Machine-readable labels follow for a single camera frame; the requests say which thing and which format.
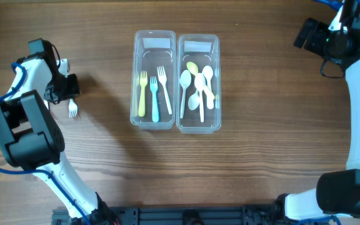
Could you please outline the white fork tines down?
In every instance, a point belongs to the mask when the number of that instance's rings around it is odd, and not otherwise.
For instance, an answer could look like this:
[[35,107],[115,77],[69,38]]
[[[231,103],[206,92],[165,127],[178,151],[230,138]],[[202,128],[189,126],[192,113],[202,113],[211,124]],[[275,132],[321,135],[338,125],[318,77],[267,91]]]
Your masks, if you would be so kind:
[[69,100],[69,118],[75,118],[78,115],[78,105],[75,103],[74,99]]

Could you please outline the yellow plastic fork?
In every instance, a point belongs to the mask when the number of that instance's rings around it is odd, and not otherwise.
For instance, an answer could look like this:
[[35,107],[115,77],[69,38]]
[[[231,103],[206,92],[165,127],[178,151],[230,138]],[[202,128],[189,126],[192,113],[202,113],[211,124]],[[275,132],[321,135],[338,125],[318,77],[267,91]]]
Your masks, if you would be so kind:
[[146,112],[146,107],[145,107],[145,88],[148,84],[148,74],[146,71],[141,71],[141,75],[140,75],[140,80],[139,80],[139,84],[141,87],[141,92],[140,92],[140,100],[139,100],[139,109],[138,109],[138,116],[139,117],[144,117],[145,116],[145,112]]

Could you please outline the white fork wide handle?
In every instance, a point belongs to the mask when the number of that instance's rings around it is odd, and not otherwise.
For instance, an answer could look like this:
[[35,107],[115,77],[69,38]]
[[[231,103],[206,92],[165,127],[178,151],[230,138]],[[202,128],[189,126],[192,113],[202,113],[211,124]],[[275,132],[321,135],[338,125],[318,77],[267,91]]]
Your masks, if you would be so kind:
[[152,121],[159,122],[159,108],[157,100],[158,82],[156,76],[150,77],[150,90],[152,92]]

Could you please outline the white fork slanted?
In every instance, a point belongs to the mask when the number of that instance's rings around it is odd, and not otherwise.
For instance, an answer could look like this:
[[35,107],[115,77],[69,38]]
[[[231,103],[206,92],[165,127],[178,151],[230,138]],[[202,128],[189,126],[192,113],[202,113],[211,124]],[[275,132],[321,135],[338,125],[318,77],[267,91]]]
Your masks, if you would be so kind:
[[173,114],[172,107],[171,107],[171,103],[170,103],[168,90],[166,87],[167,76],[166,76],[166,72],[165,72],[165,69],[163,66],[157,67],[157,75],[158,75],[158,80],[161,83],[163,90],[164,90],[164,97],[165,97],[165,101],[166,101],[167,111],[168,111],[169,115],[172,115]]

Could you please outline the white spoon wide handle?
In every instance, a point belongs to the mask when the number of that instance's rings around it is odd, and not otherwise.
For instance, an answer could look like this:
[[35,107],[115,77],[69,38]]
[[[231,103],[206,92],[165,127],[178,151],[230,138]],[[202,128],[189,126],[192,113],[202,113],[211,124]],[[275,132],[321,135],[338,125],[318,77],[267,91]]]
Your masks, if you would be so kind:
[[214,94],[212,92],[211,87],[211,79],[213,77],[213,69],[211,66],[205,66],[202,69],[202,75],[205,77],[207,88],[211,91],[211,93],[207,96],[207,108],[213,109],[214,107]]

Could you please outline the yellow plastic spoon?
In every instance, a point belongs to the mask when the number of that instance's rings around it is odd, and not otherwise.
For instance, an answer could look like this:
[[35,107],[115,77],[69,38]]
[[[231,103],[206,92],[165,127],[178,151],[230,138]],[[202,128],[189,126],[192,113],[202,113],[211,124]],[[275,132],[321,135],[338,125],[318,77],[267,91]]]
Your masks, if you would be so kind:
[[198,66],[194,63],[194,62],[187,62],[186,63],[186,67],[189,70],[189,72],[194,75],[197,76],[198,74],[202,76],[202,81],[203,81],[203,91],[206,93],[206,96],[209,99],[214,99],[214,94],[213,92],[208,88],[207,84],[206,84],[206,79],[204,77],[204,75],[202,73],[198,73]]

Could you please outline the white spoon thin handle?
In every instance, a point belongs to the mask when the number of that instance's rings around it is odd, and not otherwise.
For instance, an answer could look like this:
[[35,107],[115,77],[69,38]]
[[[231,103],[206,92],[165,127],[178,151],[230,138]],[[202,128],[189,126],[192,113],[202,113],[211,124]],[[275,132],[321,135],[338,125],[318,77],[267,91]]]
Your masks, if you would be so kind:
[[181,112],[180,112],[180,118],[182,119],[184,117],[186,89],[191,84],[191,73],[188,70],[184,70],[180,76],[179,81],[180,81],[180,85],[182,87]]

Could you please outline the white spoon slanted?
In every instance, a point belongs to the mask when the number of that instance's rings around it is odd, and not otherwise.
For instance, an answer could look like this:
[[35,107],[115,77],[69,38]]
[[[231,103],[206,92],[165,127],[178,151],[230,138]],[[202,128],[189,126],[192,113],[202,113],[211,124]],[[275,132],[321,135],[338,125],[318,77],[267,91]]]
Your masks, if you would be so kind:
[[188,108],[193,111],[199,106],[199,91],[196,91],[188,99]]

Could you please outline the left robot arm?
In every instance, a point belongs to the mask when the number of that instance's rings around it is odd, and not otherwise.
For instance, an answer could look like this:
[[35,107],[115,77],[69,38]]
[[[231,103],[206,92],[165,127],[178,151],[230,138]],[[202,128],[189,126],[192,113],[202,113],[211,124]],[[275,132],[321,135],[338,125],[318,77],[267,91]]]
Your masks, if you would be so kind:
[[66,206],[71,224],[119,224],[71,166],[63,134],[45,105],[79,95],[77,76],[61,71],[67,64],[49,41],[28,44],[30,54],[11,64],[15,78],[0,97],[0,149],[12,166],[0,173],[32,174],[44,181]]

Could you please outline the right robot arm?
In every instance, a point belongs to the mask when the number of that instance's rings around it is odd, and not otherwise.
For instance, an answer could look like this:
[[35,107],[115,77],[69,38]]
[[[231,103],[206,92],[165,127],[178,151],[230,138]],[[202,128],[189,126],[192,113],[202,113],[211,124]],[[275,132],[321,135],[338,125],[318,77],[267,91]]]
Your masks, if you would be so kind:
[[346,168],[323,174],[315,188],[282,194],[271,205],[271,224],[339,222],[360,218],[360,0],[325,1],[337,12],[331,24],[308,18],[294,46],[332,62],[342,71],[351,104],[351,144]]

